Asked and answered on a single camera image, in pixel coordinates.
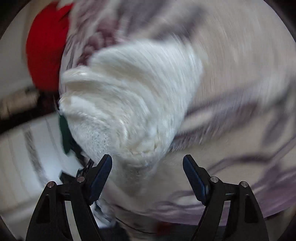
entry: floor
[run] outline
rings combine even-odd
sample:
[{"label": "floor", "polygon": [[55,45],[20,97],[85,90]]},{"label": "floor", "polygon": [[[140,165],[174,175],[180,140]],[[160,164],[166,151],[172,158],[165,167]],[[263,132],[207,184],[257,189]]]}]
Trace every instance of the floor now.
[{"label": "floor", "polygon": [[18,126],[0,136],[0,215],[11,231],[25,237],[44,186],[61,184],[59,174],[81,168],[62,149],[56,113]]}]

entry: fuzzy fabric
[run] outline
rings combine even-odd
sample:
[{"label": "fuzzy fabric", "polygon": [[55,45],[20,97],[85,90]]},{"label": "fuzzy fabric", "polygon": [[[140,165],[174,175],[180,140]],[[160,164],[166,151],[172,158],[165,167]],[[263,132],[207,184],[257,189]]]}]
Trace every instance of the fuzzy fabric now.
[{"label": "fuzzy fabric", "polygon": [[60,110],[90,158],[111,154],[113,172],[121,166],[113,175],[118,183],[139,188],[167,153],[201,74],[189,43],[142,40],[111,47],[95,54],[89,67],[63,74],[68,91]]}]

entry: green fabric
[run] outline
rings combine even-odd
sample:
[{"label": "green fabric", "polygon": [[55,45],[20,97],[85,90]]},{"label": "green fabric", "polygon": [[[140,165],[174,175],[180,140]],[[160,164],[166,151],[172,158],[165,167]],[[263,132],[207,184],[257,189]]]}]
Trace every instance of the green fabric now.
[{"label": "green fabric", "polygon": [[64,152],[68,154],[71,150],[71,143],[73,141],[73,137],[70,132],[68,122],[63,115],[61,115],[59,118],[59,128],[62,133],[62,143],[63,143]]}]

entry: purple patterned fabric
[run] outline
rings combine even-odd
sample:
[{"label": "purple patterned fabric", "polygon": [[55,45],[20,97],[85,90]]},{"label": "purple patterned fabric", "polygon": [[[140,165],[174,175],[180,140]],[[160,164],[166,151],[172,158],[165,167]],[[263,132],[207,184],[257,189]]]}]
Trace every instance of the purple patterned fabric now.
[{"label": "purple patterned fabric", "polygon": [[[174,35],[194,42],[211,10],[202,1],[189,1],[185,14],[178,16],[174,24],[167,24],[161,17],[178,10],[171,8],[175,2],[178,1],[77,0],[71,13],[61,73],[87,65],[95,51],[137,38],[161,41]],[[263,1],[259,6],[269,11]],[[62,84],[60,90],[66,91]],[[178,132],[169,155],[192,154],[211,175],[229,182],[237,180],[231,179],[225,171],[233,168],[235,172],[241,172],[242,178],[251,185],[265,217],[288,208],[296,203],[295,90],[294,79],[291,79],[276,100],[263,105],[259,101],[261,90],[256,84],[250,84],[193,103],[184,119],[184,127],[192,120],[197,123],[201,113],[207,116],[210,113],[210,118]],[[246,164],[260,173],[255,176],[249,169],[245,173]],[[178,204],[181,198],[191,196],[194,195],[189,188],[176,189],[144,210],[131,211],[168,222],[197,224],[204,207],[200,203]],[[227,219],[228,207],[224,207],[222,223]]]}]

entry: white wall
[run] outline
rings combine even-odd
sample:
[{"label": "white wall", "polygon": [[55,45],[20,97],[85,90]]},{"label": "white wall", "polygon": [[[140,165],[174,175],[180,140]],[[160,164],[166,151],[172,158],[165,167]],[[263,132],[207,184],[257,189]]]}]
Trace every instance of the white wall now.
[{"label": "white wall", "polygon": [[0,39],[0,99],[31,86],[32,79],[24,59],[24,30],[30,3],[14,18]]}]

